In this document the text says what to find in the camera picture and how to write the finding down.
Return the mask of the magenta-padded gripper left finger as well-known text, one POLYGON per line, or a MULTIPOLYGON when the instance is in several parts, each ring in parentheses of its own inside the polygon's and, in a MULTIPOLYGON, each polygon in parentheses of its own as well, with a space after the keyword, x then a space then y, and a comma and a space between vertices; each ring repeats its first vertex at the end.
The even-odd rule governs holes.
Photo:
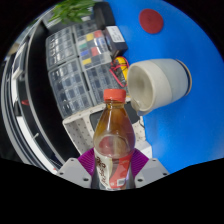
POLYGON ((90 189, 95 172, 94 149, 90 149, 78 158, 70 158, 58 170, 57 176, 83 188, 90 189))

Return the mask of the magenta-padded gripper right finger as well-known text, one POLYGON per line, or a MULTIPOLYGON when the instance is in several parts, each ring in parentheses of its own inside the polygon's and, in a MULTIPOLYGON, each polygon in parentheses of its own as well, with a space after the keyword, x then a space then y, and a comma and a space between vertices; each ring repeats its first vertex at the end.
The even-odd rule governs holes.
POLYGON ((169 172, 158 159, 148 158, 135 150, 129 169, 128 188, 141 188, 168 175, 169 172))

